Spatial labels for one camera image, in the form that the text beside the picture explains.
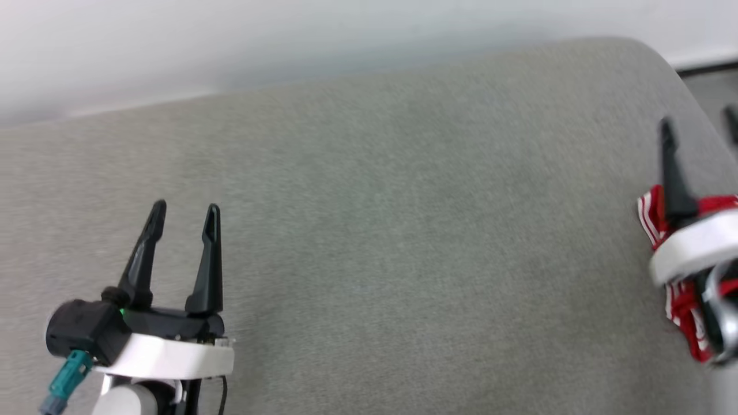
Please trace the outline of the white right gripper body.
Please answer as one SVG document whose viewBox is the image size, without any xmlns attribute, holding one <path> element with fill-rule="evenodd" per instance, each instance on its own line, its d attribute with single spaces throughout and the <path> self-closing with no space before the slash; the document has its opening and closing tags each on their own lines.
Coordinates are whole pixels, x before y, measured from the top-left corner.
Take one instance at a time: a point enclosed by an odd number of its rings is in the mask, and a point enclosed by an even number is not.
<svg viewBox="0 0 738 415">
<path fill-rule="evenodd" d="M 725 210 L 680 229 L 662 242 L 649 262 L 655 285 L 680 281 L 737 258 L 737 213 Z"/>
</svg>

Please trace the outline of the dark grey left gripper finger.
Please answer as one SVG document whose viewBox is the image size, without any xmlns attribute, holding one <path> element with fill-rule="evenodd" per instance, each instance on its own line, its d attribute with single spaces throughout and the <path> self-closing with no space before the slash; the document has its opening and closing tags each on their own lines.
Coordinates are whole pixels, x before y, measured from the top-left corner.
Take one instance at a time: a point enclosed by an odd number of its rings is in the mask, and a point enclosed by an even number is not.
<svg viewBox="0 0 738 415">
<path fill-rule="evenodd" d="M 185 312 L 190 315 L 214 315 L 223 310 L 223 265 L 221 211 L 210 204 L 201 234 L 203 250 L 192 294 Z"/>
<path fill-rule="evenodd" d="M 149 309 L 153 293 L 150 291 L 156 244 L 163 236 L 167 203 L 160 199 L 153 203 L 147 220 L 127 260 L 119 279 L 119 289 L 129 295 L 129 309 Z"/>
</svg>

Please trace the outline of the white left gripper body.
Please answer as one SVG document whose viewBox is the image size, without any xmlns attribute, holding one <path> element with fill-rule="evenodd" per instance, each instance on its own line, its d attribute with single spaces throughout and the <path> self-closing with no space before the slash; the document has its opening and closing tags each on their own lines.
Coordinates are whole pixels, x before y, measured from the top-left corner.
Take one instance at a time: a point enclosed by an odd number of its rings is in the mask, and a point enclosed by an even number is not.
<svg viewBox="0 0 738 415">
<path fill-rule="evenodd" d="M 123 318 L 132 334 L 105 375 L 145 380 L 202 380 L 229 375 L 235 340 L 225 334 L 218 314 L 192 316 L 177 310 L 127 310 Z"/>
</svg>

